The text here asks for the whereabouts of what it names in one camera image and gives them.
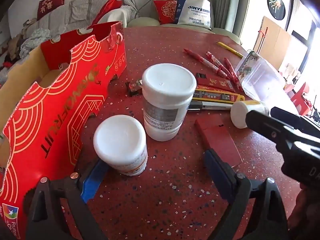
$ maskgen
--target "red cardboard box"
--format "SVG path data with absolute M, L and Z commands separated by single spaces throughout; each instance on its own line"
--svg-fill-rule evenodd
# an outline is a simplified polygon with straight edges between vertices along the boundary
M 8 73 L 0 89 L 0 216 L 16 238 L 25 237 L 25 194 L 42 177 L 73 172 L 83 125 L 125 67 L 123 26 L 112 22 L 44 42 Z

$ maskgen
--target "gray striped blanket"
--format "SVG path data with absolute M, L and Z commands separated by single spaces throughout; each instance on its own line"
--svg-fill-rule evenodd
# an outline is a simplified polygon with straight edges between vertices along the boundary
M 73 0 L 31 25 L 24 38 L 28 38 L 34 30 L 49 29 L 52 36 L 88 27 L 108 0 Z M 121 8 L 128 12 L 129 20 L 135 18 L 137 7 L 134 0 L 122 0 Z

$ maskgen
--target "red cushion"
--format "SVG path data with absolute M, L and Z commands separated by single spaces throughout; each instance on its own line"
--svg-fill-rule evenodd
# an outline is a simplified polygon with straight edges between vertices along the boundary
M 97 24 L 106 13 L 114 9 L 119 9 L 121 5 L 122 5 L 122 1 L 118 1 L 118 0 L 107 1 L 106 4 L 101 8 L 96 18 L 93 20 L 92 24 L 87 29 L 90 29 L 92 25 Z
M 64 5 L 64 0 L 42 0 L 39 2 L 37 20 L 40 20 L 47 13 L 52 12 L 59 6 Z
M 174 23 L 177 0 L 155 0 L 160 24 Z

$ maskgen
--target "red pen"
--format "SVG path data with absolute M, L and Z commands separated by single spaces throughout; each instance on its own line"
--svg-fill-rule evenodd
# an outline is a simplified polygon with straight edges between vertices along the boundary
M 221 69 L 217 68 L 214 64 L 212 64 L 211 62 L 209 62 L 208 60 L 206 60 L 205 58 L 201 57 L 199 54 L 194 53 L 193 51 L 191 51 L 190 49 L 184 49 L 184 51 L 186 53 L 188 53 L 191 57 L 193 57 L 194 59 L 200 61 L 203 65 L 211 68 L 217 75 L 219 75 L 222 78 L 225 79 L 230 79 L 226 73 L 224 73 Z
M 225 57 L 225 58 L 224 58 L 224 62 L 225 62 L 225 64 L 226 64 L 227 68 L 228 68 L 228 69 L 230 70 L 230 72 L 232 73 L 232 75 L 233 75 L 233 77 L 234 77 L 234 79 L 235 79 L 235 84 L 236 84 L 237 88 L 238 88 L 240 91 L 243 91 L 243 88 L 242 88 L 242 86 L 241 86 L 241 83 L 240 83 L 240 81 L 239 81 L 239 79 L 238 79 L 238 77 L 237 77 L 237 75 L 236 75 L 236 72 L 235 72 L 235 70 L 233 69 L 233 66 L 231 65 L 230 61 Z
M 224 73 L 226 73 L 226 75 L 228 76 L 228 78 L 232 81 L 234 81 L 233 76 L 231 75 L 231 73 L 229 72 L 228 69 L 225 68 L 224 65 L 221 64 L 221 62 L 214 56 L 212 55 L 212 53 L 207 52 L 207 58 L 213 63 L 215 64 L 219 70 L 222 70 Z

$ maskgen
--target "beige sofa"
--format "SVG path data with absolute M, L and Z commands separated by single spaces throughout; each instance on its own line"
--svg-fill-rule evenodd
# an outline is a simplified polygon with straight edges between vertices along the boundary
M 205 33 L 215 33 L 215 34 L 220 34 L 220 35 L 224 35 L 224 36 L 228 36 L 230 37 L 233 41 L 235 41 L 238 44 L 241 44 L 241 41 L 239 39 L 238 36 L 236 36 L 235 34 L 224 30 L 224 29 L 220 29 L 220 28 L 214 28 L 214 15 L 213 15 L 213 9 L 211 9 L 211 28 L 212 30 L 208 30 L 199 26 L 191 26 L 191 25 L 177 25 L 177 24 L 163 24 L 160 25 L 158 19 L 158 13 L 156 11 L 156 7 L 152 1 L 152 5 L 151 5 L 151 14 L 150 17 L 139 17 L 136 18 L 132 21 L 130 21 L 127 25 L 127 27 L 138 27 L 138 26 L 161 26 L 161 27 L 174 27 L 174 28 L 185 28 L 185 29 L 192 29 L 192 30 L 196 30 L 196 31 L 200 31 L 200 32 L 205 32 Z

